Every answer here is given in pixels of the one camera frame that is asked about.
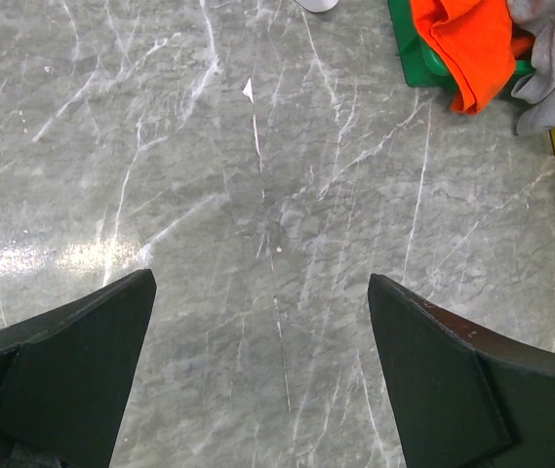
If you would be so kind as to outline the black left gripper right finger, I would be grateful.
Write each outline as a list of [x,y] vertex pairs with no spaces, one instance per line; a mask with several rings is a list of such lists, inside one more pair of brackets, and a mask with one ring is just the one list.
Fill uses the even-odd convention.
[[374,274],[368,302],[409,467],[555,467],[555,353]]

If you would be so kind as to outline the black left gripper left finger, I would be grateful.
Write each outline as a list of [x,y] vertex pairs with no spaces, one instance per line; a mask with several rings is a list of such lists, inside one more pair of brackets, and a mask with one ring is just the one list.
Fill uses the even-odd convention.
[[109,465],[156,290],[141,269],[0,330],[0,465],[19,446]]

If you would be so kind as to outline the orange t shirt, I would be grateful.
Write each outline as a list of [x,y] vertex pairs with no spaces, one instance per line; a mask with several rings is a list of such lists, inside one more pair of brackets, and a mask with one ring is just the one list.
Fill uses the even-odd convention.
[[535,42],[532,33],[514,23],[505,1],[416,0],[410,7],[416,32],[457,84],[451,104],[456,113],[481,112]]

